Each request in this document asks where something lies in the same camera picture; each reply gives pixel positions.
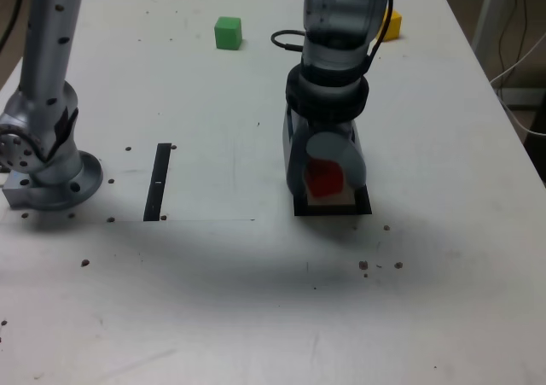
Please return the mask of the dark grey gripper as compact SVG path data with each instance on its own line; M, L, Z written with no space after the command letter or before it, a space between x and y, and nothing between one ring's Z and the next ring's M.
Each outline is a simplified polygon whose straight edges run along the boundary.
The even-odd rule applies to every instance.
M337 163L353 189L360 189L366 184L366 165L351 122L317 123L302 118L287 105L282 146L287 186L293 196L304 196L306 193L304 170L308 155Z

